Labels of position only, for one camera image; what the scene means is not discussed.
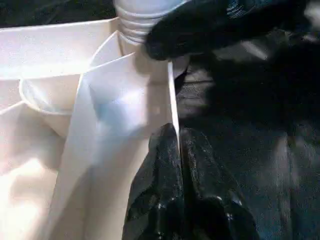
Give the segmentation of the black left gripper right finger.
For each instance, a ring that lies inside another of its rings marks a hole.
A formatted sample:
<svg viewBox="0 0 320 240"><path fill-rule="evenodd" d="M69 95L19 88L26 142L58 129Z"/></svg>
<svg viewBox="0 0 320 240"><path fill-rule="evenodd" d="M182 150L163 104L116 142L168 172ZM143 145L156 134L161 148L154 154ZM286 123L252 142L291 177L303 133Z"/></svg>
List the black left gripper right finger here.
<svg viewBox="0 0 320 240"><path fill-rule="evenodd" d="M180 131L186 219L193 240L256 240L258 231L235 178L214 156L208 138Z"/></svg>

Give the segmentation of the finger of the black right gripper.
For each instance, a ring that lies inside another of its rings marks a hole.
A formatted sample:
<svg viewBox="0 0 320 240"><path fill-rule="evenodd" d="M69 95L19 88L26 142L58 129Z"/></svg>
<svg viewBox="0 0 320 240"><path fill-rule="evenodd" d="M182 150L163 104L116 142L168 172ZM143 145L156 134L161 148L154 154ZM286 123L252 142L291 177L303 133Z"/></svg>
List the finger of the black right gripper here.
<svg viewBox="0 0 320 240"><path fill-rule="evenodd" d="M241 10L240 0L190 0L152 27L145 51L163 61L233 45L238 42L232 31Z"/></svg>

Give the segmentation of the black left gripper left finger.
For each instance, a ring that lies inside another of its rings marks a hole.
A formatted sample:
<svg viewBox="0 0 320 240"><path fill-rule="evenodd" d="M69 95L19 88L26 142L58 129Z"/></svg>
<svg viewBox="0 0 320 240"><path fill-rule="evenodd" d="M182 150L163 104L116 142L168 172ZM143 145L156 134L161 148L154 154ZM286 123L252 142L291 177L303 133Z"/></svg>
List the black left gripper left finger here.
<svg viewBox="0 0 320 240"><path fill-rule="evenodd" d="M129 192L122 239L182 240L185 196L176 130L167 123L154 132Z"/></svg>

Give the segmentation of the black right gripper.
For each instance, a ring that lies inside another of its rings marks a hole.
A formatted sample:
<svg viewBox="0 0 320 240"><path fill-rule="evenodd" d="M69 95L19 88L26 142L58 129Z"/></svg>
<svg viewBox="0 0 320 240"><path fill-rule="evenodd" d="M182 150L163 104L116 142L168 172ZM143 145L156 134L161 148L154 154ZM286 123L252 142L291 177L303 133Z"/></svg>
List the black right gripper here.
<svg viewBox="0 0 320 240"><path fill-rule="evenodd" d="M303 29L308 24L304 11L307 0L229 0L226 31L229 33L267 33Z"/></svg>

